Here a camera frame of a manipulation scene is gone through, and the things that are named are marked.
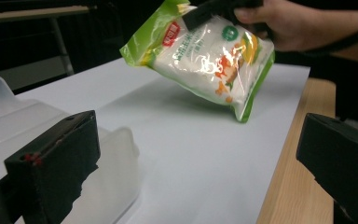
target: plastic bag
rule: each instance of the plastic bag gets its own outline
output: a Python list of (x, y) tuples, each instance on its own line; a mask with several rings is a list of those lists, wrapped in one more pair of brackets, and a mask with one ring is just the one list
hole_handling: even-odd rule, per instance
[(120, 49), (126, 63), (147, 66), (246, 122), (257, 90), (274, 63), (274, 46), (214, 16), (189, 32), (186, 0), (165, 0)]

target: black strap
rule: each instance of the black strap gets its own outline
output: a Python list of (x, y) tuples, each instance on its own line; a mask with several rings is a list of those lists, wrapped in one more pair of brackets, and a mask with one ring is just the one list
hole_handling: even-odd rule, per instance
[(356, 44), (357, 42), (358, 42), (358, 32), (353, 35), (347, 36), (343, 39), (340, 39), (337, 42), (331, 43), (327, 46), (323, 46), (323, 47), (320, 47), (317, 49), (302, 51), (301, 53), (308, 55), (308, 56), (313, 56), (313, 57), (325, 56), (332, 52), (339, 51), (339, 50), (345, 49), (347, 47), (350, 47), (350, 46)]

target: white table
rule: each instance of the white table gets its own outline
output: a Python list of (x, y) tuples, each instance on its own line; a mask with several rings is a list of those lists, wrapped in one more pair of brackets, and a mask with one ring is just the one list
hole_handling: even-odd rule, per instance
[(308, 73), (274, 64), (244, 124), (122, 59), (18, 98), (71, 114), (94, 109), (100, 127), (132, 130), (141, 192), (120, 223), (256, 223)]

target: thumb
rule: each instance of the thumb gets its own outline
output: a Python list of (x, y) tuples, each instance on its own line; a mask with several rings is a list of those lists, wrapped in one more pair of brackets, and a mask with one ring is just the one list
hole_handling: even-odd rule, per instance
[(269, 17), (269, 10), (266, 7), (238, 7), (234, 9), (237, 20), (244, 23), (265, 22)]

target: person's arm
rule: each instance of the person's arm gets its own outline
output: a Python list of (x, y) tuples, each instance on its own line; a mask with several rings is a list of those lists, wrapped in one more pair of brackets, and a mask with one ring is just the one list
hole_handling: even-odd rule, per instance
[[(265, 0), (262, 7), (237, 8), (235, 14), (244, 24), (265, 22), (279, 51), (317, 49), (358, 32), (358, 11), (320, 10), (285, 0)], [(358, 62), (358, 43), (332, 55)]]

